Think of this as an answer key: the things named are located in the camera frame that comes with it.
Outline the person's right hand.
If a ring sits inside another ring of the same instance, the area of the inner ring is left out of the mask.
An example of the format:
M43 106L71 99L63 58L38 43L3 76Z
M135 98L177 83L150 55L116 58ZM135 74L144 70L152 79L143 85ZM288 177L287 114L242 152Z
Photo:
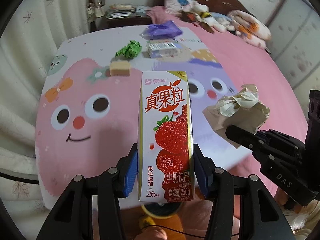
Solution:
M313 200L299 213L283 210L296 239L306 239L319 222L319 201Z

